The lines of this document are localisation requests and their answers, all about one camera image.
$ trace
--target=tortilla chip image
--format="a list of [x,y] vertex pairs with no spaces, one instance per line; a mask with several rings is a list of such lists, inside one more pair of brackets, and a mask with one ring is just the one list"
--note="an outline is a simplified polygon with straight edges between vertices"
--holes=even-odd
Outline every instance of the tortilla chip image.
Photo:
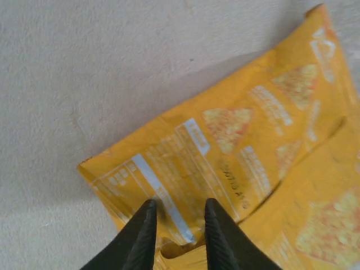
[[294,162],[298,149],[301,145],[301,140],[297,140],[294,143],[287,143],[276,149],[277,163],[279,168],[279,179],[283,180],[285,175]]
[[216,108],[202,112],[205,124],[224,154],[230,154],[247,130],[253,110]]
[[351,189],[333,202],[312,206],[296,248],[309,257],[348,268],[360,262],[360,199]]
[[274,78],[272,82],[303,111],[311,103],[317,76],[317,65],[308,64],[288,71]]

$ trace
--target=crumpled plastic packaging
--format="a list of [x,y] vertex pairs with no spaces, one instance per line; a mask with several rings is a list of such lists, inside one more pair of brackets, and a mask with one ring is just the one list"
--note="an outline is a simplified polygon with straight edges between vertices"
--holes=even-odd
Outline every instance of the crumpled plastic packaging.
[[283,269],[360,263],[359,105],[326,7],[78,169],[120,230],[161,201],[154,269],[206,269],[216,198]]

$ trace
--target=white wall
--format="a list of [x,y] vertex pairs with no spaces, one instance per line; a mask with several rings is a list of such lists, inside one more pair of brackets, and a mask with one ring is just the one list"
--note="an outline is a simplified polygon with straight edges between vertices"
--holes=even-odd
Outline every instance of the white wall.
[[[360,2],[326,1],[360,85]],[[0,0],[2,269],[116,234],[75,166],[271,48],[313,0]]]

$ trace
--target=textured white surface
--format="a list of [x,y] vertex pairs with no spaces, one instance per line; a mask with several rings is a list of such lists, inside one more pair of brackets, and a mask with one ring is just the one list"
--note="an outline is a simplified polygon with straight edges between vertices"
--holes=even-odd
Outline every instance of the textured white surface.
[[[360,85],[360,2],[325,1]],[[75,166],[206,89],[317,1],[0,0],[2,269],[77,269],[115,236]]]

